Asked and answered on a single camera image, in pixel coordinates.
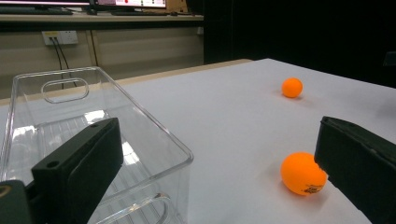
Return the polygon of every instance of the orange object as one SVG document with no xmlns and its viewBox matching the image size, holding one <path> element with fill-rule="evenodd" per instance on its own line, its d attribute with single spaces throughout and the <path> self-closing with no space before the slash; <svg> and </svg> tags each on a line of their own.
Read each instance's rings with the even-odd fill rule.
<svg viewBox="0 0 396 224">
<path fill-rule="evenodd" d="M 289 98 L 295 98 L 303 91 L 303 82 L 297 77 L 289 77 L 282 84 L 282 92 Z"/>
<path fill-rule="evenodd" d="M 327 175 L 307 152 L 295 152 L 283 160 L 280 167 L 283 183 L 300 195 L 319 192 L 326 184 Z"/>
</svg>

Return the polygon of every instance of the tabletop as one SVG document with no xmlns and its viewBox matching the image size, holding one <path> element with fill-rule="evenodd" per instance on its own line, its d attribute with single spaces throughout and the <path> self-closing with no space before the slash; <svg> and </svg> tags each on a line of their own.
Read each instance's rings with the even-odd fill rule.
<svg viewBox="0 0 396 224">
<path fill-rule="evenodd" d="M 288 77 L 304 83 L 297 98 L 281 93 Z M 395 143 L 396 90 L 271 59 L 122 87 L 194 154 L 190 224 L 370 223 L 331 182 L 299 196 L 279 168 L 292 152 L 315 152 L 323 116 Z"/>
</svg>

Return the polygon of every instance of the desk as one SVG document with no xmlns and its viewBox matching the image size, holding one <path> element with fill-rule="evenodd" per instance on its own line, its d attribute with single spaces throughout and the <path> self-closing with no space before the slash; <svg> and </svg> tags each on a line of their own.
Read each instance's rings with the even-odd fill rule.
<svg viewBox="0 0 396 224">
<path fill-rule="evenodd" d="M 204 26 L 203 16 L 0 15 L 0 32 L 115 30 Z"/>
<path fill-rule="evenodd" d="M 304 83 L 300 97 L 281 95 L 287 77 Z M 269 59 L 121 85 L 194 154 L 190 224 L 370 223 L 330 182 L 308 197 L 289 192 L 279 167 L 315 151 L 323 116 L 396 142 L 396 90 Z"/>
</svg>

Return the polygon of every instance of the black cabinet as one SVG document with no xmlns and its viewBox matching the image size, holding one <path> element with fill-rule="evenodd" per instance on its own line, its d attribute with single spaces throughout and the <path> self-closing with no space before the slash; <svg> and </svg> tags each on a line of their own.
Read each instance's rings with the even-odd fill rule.
<svg viewBox="0 0 396 224">
<path fill-rule="evenodd" d="M 396 87 L 396 13 L 388 0 L 205 1 L 205 62 L 272 58 Z"/>
</svg>

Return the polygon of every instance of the container handle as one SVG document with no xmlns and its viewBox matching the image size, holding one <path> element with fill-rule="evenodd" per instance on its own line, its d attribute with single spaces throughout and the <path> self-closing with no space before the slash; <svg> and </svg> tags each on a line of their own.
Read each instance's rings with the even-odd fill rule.
<svg viewBox="0 0 396 224">
<path fill-rule="evenodd" d="M 143 199 L 142 201 L 140 201 L 139 203 L 134 203 L 129 207 L 126 207 L 122 210 L 120 210 L 119 212 L 97 222 L 97 224 L 109 224 L 109 223 L 113 223 L 114 221 L 116 221 L 117 219 L 120 219 L 122 217 L 125 217 L 129 214 L 131 214 L 132 212 L 142 208 L 143 206 L 149 205 L 150 203 L 154 203 L 156 201 L 161 201 L 163 202 L 163 215 L 161 216 L 161 218 L 157 221 L 156 224 L 163 224 L 166 223 L 168 216 L 169 216 L 169 208 L 170 208 L 170 202 L 171 199 L 169 198 L 169 196 L 165 193 L 158 193 L 155 194 L 153 196 L 147 197 L 145 199 Z"/>
<path fill-rule="evenodd" d="M 56 93 L 53 93 L 54 96 L 49 96 L 49 91 L 47 91 L 47 89 L 50 86 L 55 86 L 55 85 L 63 85 L 63 84 L 67 84 L 67 83 L 74 83 L 75 86 L 77 86 L 77 83 L 82 83 L 81 86 L 79 87 L 75 87 L 73 89 L 67 89 L 70 90 L 70 93 L 75 93 L 76 89 L 82 89 L 82 87 L 84 87 L 82 90 L 83 92 L 81 92 L 78 95 L 73 94 L 73 96 L 66 98 L 64 96 L 62 96 L 61 94 L 56 95 Z M 41 93 L 44 96 L 44 99 L 51 103 L 51 104 L 59 104 L 59 103 L 64 103 L 64 102 L 70 102 L 70 101 L 75 101 L 75 100 L 81 100 L 84 99 L 85 97 L 87 97 L 87 95 L 90 93 L 90 89 L 88 86 L 88 82 L 82 78 L 79 77 L 73 77 L 73 78 L 66 78 L 66 79 L 59 79 L 59 80 L 52 80 L 49 82 L 46 82 L 42 87 L 41 87 Z"/>
</svg>

